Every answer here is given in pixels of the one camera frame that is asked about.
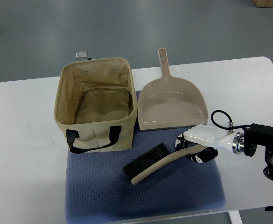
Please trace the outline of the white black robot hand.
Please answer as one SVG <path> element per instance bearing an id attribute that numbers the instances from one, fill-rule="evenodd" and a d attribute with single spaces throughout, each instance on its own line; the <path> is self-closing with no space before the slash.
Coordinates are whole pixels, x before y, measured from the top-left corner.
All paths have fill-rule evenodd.
<path id="1" fill-rule="evenodd" d="M 175 150 L 199 144 L 205 147 L 200 152 L 190 153 L 186 158 L 196 163 L 207 163 L 218 156 L 218 150 L 234 154 L 244 151 L 244 134 L 227 131 L 208 125 L 197 125 L 180 134 L 175 140 Z"/>

